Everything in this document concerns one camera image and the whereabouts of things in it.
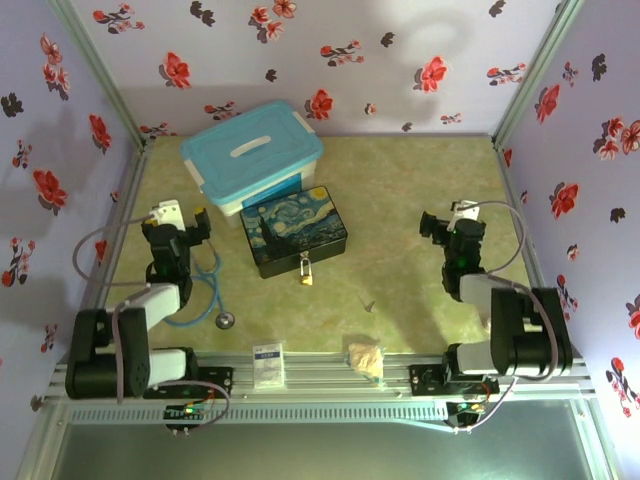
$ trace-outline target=wallpaper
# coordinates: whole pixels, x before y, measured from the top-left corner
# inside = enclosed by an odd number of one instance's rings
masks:
[[[629,479],[640,478],[638,15],[633,0],[586,2],[505,151]]]
[[[2,2],[0,45],[0,478],[9,480],[85,292],[73,248],[108,222],[133,147],[45,2]],[[96,240],[81,253],[85,271],[108,252]]]
[[[147,137],[287,100],[321,135],[493,132],[558,0],[68,0]]]

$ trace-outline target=blue lid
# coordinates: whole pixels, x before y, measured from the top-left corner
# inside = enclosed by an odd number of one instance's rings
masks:
[[[180,146],[217,205],[250,195],[313,162],[324,146],[307,122],[283,101],[238,115]]]

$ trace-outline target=plastic storage box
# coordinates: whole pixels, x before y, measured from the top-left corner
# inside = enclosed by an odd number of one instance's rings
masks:
[[[240,225],[243,208],[313,186],[324,146],[285,102],[272,102],[184,141],[180,153],[200,191]]]

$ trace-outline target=gold padlock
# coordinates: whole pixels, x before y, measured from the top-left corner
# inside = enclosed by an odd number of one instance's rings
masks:
[[[305,272],[305,263],[307,264],[307,272]],[[313,275],[311,274],[311,260],[309,260],[309,252],[300,254],[300,284],[313,285]]]

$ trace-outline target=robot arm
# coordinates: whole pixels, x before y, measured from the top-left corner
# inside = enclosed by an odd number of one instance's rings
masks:
[[[125,397],[141,396],[161,382],[197,378],[198,365],[191,349],[150,351],[148,331],[189,300],[190,247],[209,238],[209,217],[205,209],[198,209],[196,225],[185,227],[177,200],[161,202],[150,214],[153,218],[142,224],[153,255],[146,272],[147,287],[117,312]],[[116,397],[116,355],[107,349],[113,341],[112,311],[78,313],[65,379],[70,398]]]
[[[197,362],[191,349],[149,350],[148,331],[179,309],[178,286],[156,284],[120,312],[126,397],[142,396],[147,388],[160,382],[196,376]],[[112,341],[110,312],[99,309],[78,313],[65,380],[70,398],[116,396],[115,353],[105,351]]]
[[[490,374],[541,375],[551,364],[547,327],[528,295],[518,292],[508,280],[487,275],[480,266],[486,225],[476,220],[479,208],[468,208],[474,204],[454,203],[451,221],[425,212],[420,222],[421,235],[432,237],[434,244],[444,248],[445,291],[459,302],[476,306],[482,317],[491,319],[489,341],[449,347],[443,356],[444,381],[484,382]],[[558,365],[552,373],[566,374],[573,354],[558,294],[554,288],[531,292],[549,317],[558,346]]]

